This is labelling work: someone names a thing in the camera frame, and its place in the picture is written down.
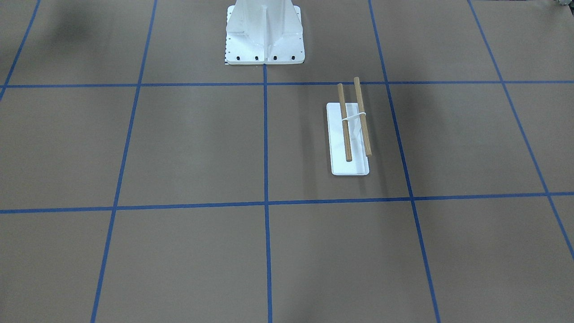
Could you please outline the white rack base with stand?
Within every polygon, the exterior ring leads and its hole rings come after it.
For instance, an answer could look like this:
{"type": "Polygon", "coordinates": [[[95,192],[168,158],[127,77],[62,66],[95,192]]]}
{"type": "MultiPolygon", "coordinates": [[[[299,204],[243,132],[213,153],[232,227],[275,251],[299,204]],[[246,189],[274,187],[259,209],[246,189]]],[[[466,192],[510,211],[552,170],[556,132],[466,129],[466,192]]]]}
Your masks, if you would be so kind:
{"type": "Polygon", "coordinates": [[[335,176],[364,176],[370,172],[361,128],[361,116],[365,113],[359,112],[357,103],[347,103],[346,111],[350,137],[350,161],[346,156],[340,104],[330,102],[326,105],[331,173],[335,176]]]}

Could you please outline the outer wooden rack rod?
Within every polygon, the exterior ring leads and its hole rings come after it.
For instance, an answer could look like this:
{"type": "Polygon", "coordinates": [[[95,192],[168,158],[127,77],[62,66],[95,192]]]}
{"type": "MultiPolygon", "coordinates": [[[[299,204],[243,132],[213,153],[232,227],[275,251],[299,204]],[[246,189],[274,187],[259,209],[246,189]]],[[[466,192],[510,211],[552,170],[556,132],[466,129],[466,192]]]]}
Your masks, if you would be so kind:
{"type": "Polygon", "coordinates": [[[367,157],[370,157],[370,156],[372,156],[372,148],[371,148],[369,130],[368,130],[368,125],[367,125],[367,120],[366,120],[365,104],[364,104],[364,100],[363,100],[363,94],[361,91],[361,82],[360,82],[359,76],[355,76],[353,78],[353,85],[354,85],[355,92],[356,92],[357,110],[359,112],[359,118],[360,118],[360,124],[361,124],[361,135],[363,137],[365,155],[367,157]]]}

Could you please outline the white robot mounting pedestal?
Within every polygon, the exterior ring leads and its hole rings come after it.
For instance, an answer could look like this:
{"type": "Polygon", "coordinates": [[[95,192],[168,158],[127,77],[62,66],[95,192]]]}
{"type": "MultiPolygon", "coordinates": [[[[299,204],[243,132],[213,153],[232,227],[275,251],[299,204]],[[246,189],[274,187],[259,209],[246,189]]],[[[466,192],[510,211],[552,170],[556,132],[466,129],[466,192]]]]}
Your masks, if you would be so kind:
{"type": "Polygon", "coordinates": [[[301,8],[291,0],[237,0],[226,18],[226,64],[304,63],[301,8]]]}

